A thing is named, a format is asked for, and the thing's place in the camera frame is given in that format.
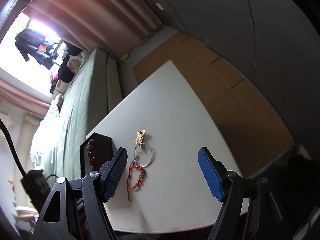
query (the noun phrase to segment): white tabletop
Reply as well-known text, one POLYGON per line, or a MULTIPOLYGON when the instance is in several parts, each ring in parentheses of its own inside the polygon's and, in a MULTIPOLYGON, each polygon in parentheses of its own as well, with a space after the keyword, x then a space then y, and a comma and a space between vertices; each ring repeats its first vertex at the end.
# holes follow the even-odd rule
MULTIPOLYGON (((88 136, 93 132, 111 137, 116 149, 128 151, 128 164, 115 196, 105 204, 114 230, 167 233, 214 224, 221 203, 212 197, 199 167, 201 147, 207 147, 227 170, 241 175, 212 118, 171 61, 139 85, 88 136), (128 168, 136 133, 143 129, 144 142, 153 148, 155 158, 146 168, 141 189, 130 191, 129 202, 128 168)), ((149 156, 141 156, 141 163, 149 156)), ((133 173, 132 185, 138 175, 133 173)))

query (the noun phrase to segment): green bedsheet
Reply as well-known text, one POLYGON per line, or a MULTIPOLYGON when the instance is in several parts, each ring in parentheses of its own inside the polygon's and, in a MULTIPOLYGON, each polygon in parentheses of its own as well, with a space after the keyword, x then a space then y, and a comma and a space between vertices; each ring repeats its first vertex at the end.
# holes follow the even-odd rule
MULTIPOLYGON (((57 147, 45 160, 44 176, 56 174, 68 180, 81 178, 80 145, 108 113, 106 74, 106 52, 95 49, 64 95, 57 147)), ((49 184, 52 186, 54 182, 52 178, 49 184)))

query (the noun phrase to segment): keyring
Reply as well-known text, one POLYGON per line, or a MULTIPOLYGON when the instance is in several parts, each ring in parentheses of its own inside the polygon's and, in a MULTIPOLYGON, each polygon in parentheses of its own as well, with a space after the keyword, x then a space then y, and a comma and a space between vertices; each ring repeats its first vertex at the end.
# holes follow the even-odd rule
POLYGON ((153 149, 152 149, 148 144, 146 144, 146 143, 138 143, 138 144, 136 145, 136 147, 134 148, 133 156, 134 156, 134 160, 135 160, 135 162, 137 163, 137 165, 139 165, 139 166, 142 167, 142 168, 145 168, 145 167, 149 166, 149 165, 152 163, 152 161, 153 161, 153 149), (150 159, 150 162, 149 162, 148 164, 146 164, 146 165, 140 165, 140 164, 139 164, 139 161, 138 161, 138 158, 137 158, 137 156, 136 156, 137 147, 139 147, 139 145, 142 145, 142 144, 148 146, 148 147, 150 148, 150 150, 151 150, 151 159, 150 159))

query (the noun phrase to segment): floor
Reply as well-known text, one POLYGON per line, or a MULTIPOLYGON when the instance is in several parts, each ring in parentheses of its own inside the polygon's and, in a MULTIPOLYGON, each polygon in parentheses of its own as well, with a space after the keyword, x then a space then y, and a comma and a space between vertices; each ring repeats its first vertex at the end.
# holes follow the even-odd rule
POLYGON ((131 53, 119 67, 124 96, 172 60, 216 123, 245 177, 293 143, 283 121, 255 86, 200 42, 163 27, 131 53))

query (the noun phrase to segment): green bed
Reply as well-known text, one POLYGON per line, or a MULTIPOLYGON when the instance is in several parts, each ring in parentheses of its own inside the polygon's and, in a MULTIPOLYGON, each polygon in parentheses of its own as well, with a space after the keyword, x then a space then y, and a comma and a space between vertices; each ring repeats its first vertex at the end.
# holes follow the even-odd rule
POLYGON ((60 115, 55 111, 53 143, 41 166, 44 176, 56 174, 68 180, 81 178, 80 145, 85 136, 122 100, 116 62, 102 49, 95 49, 79 68, 64 95, 60 115))

